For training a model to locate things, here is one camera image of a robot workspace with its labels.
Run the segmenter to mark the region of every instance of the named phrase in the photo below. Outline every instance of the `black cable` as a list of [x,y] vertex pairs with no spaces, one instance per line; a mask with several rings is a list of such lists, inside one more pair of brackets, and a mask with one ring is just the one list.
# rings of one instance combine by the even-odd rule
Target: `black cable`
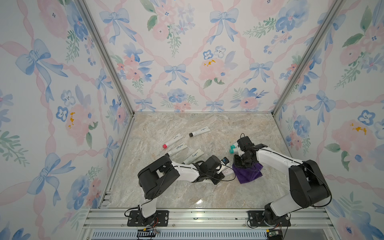
[[283,236],[283,239],[282,239],[282,240],[284,240],[285,236],[287,236],[287,231],[288,231],[288,227],[289,227],[289,221],[290,221],[290,220],[291,220],[291,214],[289,214],[289,219],[288,219],[287,229],[285,230],[285,234],[284,234],[284,236]]
[[235,177],[234,177],[233,179],[231,179],[231,180],[220,180],[220,179],[217,179],[217,178],[211,177],[211,176],[209,176],[208,174],[205,174],[205,173],[201,172],[201,171],[200,171],[200,170],[198,170],[198,169],[195,169],[195,168],[192,168],[192,167],[184,167],[184,168],[189,168],[189,169],[194,169],[194,170],[197,170],[199,173],[202,173],[202,174],[204,174],[204,175],[206,175],[206,176],[208,176],[208,177],[210,177],[210,178],[212,178],[212,179],[218,180],[218,181],[223,181],[223,182],[230,182],[230,181],[233,181],[233,180],[235,180],[235,179],[236,179],[236,174],[235,174]]
[[137,207],[133,207],[133,208],[130,208],[130,209],[126,210],[125,213],[124,213],[124,216],[129,217],[129,215],[127,216],[126,213],[127,213],[129,210],[132,210],[132,209],[139,209],[139,206],[137,206]]
[[260,221],[260,224],[259,224],[257,227],[251,227],[251,226],[248,224],[248,223],[249,223],[249,219],[248,219],[248,220],[247,220],[247,225],[248,225],[249,228],[252,228],[252,229],[258,228],[258,227],[261,226],[261,224],[263,223],[264,219],[265,219],[265,216],[264,216],[263,219]]
[[316,206],[316,207],[325,207],[325,206],[328,206],[330,203],[331,203],[331,201],[332,201],[332,192],[331,192],[331,189],[328,187],[328,185],[327,185],[327,183],[325,183],[321,178],[319,178],[314,172],[312,172],[310,169],[308,169],[306,166],[304,166],[302,163],[300,163],[300,162],[296,162],[295,160],[293,160],[293,159],[291,159],[291,158],[288,158],[288,157],[286,157],[286,156],[283,156],[283,155],[281,155],[281,154],[279,154],[278,152],[275,152],[275,151],[270,151],[270,150],[268,150],[268,149],[260,149],[260,150],[265,150],[265,151],[268,151],[268,152],[273,152],[273,153],[275,153],[275,154],[277,154],[277,155],[279,155],[279,156],[281,156],[281,157],[283,157],[283,158],[286,158],[286,159],[288,159],[288,160],[290,160],[290,161],[292,161],[292,162],[295,162],[295,163],[298,163],[298,164],[300,164],[301,166],[303,166],[304,168],[306,168],[308,171],[310,171],[313,175],[315,175],[315,177],[317,177],[322,183],[324,183],[324,186],[328,189],[328,191],[329,191],[329,195],[330,195],[330,199],[329,199],[329,202],[327,203],[327,204],[325,204],[325,205],[323,205],[323,206]]

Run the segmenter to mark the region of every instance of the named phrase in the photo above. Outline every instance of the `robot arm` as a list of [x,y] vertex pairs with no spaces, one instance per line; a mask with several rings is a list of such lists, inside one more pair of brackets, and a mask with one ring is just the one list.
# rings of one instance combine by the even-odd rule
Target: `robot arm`
[[[254,145],[245,136],[238,141],[238,155],[234,155],[234,164],[239,168],[252,168],[260,162],[281,171],[289,177],[290,193],[265,205],[264,218],[267,224],[274,225],[286,217],[287,213],[306,208],[314,204],[323,204],[331,196],[329,187],[316,162],[301,161],[273,151],[264,144]],[[218,184],[224,178],[219,171],[220,160],[212,155],[205,162],[178,164],[164,155],[139,174],[139,184],[143,191],[139,211],[143,225],[149,225],[156,215],[156,198],[174,181],[189,182],[212,181]]]
[[224,178],[224,174],[218,169],[221,165],[220,160],[215,155],[206,161],[189,165],[173,162],[168,155],[157,159],[137,175],[142,189],[142,199],[139,205],[142,217],[149,218],[147,220],[149,223],[152,221],[151,219],[156,213],[157,197],[174,181],[202,182],[211,180],[213,184],[218,184]]
[[312,160],[301,161],[273,151],[264,144],[254,145],[245,136],[238,141],[239,155],[234,156],[236,167],[249,168],[258,162],[267,164],[289,177],[290,192],[265,205],[265,221],[279,222],[287,213],[314,204],[323,204],[331,196],[319,166]]

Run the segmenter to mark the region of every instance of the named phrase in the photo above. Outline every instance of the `metal rail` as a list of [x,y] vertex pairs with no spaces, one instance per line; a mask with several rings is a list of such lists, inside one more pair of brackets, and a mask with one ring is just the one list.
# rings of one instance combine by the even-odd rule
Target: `metal rail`
[[129,115],[131,117],[133,117],[132,106],[129,103],[127,94],[124,91],[124,88],[123,88],[123,86],[119,80],[119,77],[117,76],[117,73],[116,73],[115,68],[114,68],[114,64],[112,63],[112,60],[108,54],[108,50],[105,47],[103,40],[101,39],[101,35],[99,33],[99,30],[96,27],[96,24],[93,20],[91,12],[89,11],[87,3],[85,2],[85,0],[75,0],[74,2],[76,4],[77,8],[79,9],[81,16],[83,17],[85,25],[87,26],[89,32],[91,33],[91,35],[93,37],[93,42],[95,43],[97,49],[100,52],[102,59],[105,62],[106,68],[109,71],[109,74],[111,75],[112,81],[115,84],[116,89],[119,92],[124,105],[126,106],[126,108],[129,111]]
[[[159,209],[169,211],[168,227],[158,229],[249,229],[248,210],[263,209]],[[91,209],[83,229],[140,229],[127,227],[126,209]],[[325,209],[301,209],[291,215],[290,228],[333,229]]]
[[335,21],[337,14],[341,10],[341,7],[343,6],[345,1],[346,0],[335,0],[332,6],[329,8],[329,11],[325,16],[323,23],[320,25],[320,27],[318,28],[317,32],[313,37],[312,43],[305,51],[303,58],[298,64],[296,70],[293,72],[290,81],[288,82],[287,86],[283,90],[275,107],[273,108],[272,110],[273,116],[275,116],[279,112],[280,108],[283,106],[286,98],[288,97],[292,88],[295,86],[297,79],[301,76],[302,72],[307,67],[312,56],[314,55],[315,51],[320,45],[320,42],[322,41],[323,37],[327,34],[328,30],[331,28],[332,23]]

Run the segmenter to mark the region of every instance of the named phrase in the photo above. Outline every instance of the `blue flower pattern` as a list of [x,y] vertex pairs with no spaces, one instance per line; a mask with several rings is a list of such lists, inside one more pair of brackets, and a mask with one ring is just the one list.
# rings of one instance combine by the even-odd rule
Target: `blue flower pattern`
[[370,73],[372,70],[377,71],[378,65],[383,65],[384,56],[380,57],[380,53],[378,53],[374,58],[369,57],[369,62],[362,65],[362,68],[367,70],[367,73]]
[[308,19],[307,0],[293,1],[279,12],[279,19],[276,22],[277,31],[292,31],[300,27]]
[[76,33],[76,36],[83,41],[87,39],[86,36],[88,36],[88,30],[84,25],[83,18],[81,17],[79,11],[76,8],[76,5],[74,2],[71,2],[67,8],[67,19],[69,24],[73,27],[74,32]]
[[84,198],[89,193],[89,177],[78,177],[71,186],[66,201],[68,209],[79,210],[84,204]]
[[[11,237],[11,230],[9,229],[10,223],[8,222],[7,225],[3,228],[3,230],[0,232],[0,240],[10,240]],[[24,228],[20,228],[15,232],[11,240],[27,240],[31,237],[30,233],[26,233],[23,236]]]
[[187,94],[181,88],[171,89],[167,95],[171,103],[175,103],[175,102],[181,103],[187,100]]
[[214,57],[213,53],[211,52],[211,50],[208,50],[206,52],[203,52],[203,56],[204,56],[204,60],[207,60],[207,59],[211,59],[212,57]]
[[73,106],[76,103],[75,98],[72,96],[71,90],[63,90],[63,93],[61,94],[61,99],[64,101],[64,105],[66,107]]
[[367,126],[370,126],[373,124],[373,119],[375,118],[375,116],[376,116],[375,113],[371,113],[368,110],[363,110],[361,115],[358,116],[358,120],[359,120],[359,122],[361,122]]
[[299,115],[296,121],[293,123],[293,128],[296,130],[296,133],[301,138],[306,138],[309,135],[311,130],[311,123],[303,115]]
[[181,22],[181,20],[179,20],[179,25],[177,26],[178,30],[177,30],[177,33],[180,34],[184,34],[185,35],[185,32],[188,30],[187,26],[185,25],[185,21],[183,20],[183,22]]
[[57,107],[57,113],[56,118],[60,119],[61,121],[65,122],[68,117],[68,108],[67,107]]

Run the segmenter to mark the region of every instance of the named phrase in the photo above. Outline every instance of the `pink flower pattern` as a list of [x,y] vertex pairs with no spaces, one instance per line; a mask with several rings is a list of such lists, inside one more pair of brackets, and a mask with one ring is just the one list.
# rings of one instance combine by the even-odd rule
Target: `pink flower pattern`
[[365,51],[372,53],[377,46],[384,43],[384,26],[380,23],[377,26],[370,26],[365,32],[365,37],[360,40],[360,45]]
[[344,161],[349,162],[350,169],[367,172],[367,166],[375,163],[369,153],[376,147],[376,138],[372,131],[360,122],[344,122],[339,129],[332,131],[332,138],[340,145],[342,151],[348,152]]
[[283,4],[284,0],[254,0],[251,4],[251,12],[253,16],[262,21],[268,17],[275,17]]
[[57,0],[38,0],[40,19],[47,30],[57,38],[67,38],[68,21],[63,6]]
[[348,65],[356,61],[360,56],[361,46],[360,45],[350,45],[345,48],[340,55],[340,62],[343,65]]
[[159,41],[167,39],[169,34],[168,27],[164,23],[158,23],[153,27],[153,37]]
[[77,146],[84,143],[85,135],[89,132],[88,126],[96,122],[94,110],[80,104],[74,105],[68,113],[65,128],[69,136],[75,138]]
[[204,61],[200,66],[199,79],[202,81],[218,78],[225,82],[229,76],[229,68],[224,67],[224,62],[218,58]]

